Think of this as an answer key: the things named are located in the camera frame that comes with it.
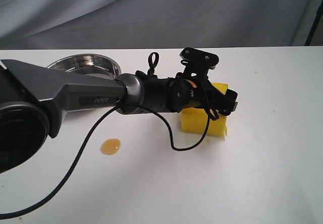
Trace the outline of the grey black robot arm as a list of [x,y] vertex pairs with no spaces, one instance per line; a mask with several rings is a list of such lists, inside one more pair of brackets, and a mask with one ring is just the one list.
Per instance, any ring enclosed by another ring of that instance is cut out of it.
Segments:
[[209,81],[205,65],[186,66],[174,78],[147,73],[105,79],[68,73],[18,60],[1,68],[1,172],[30,159],[47,137],[55,138],[66,113],[118,106],[123,115],[211,109],[214,118],[236,109],[237,92],[221,92]]

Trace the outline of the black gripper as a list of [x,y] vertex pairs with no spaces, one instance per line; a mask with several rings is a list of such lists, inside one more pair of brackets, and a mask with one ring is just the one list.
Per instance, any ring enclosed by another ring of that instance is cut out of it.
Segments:
[[228,116],[237,107],[237,97],[238,93],[230,90],[228,84],[210,83],[208,76],[177,73],[170,83],[168,109],[177,113],[191,107],[215,109],[220,114]]

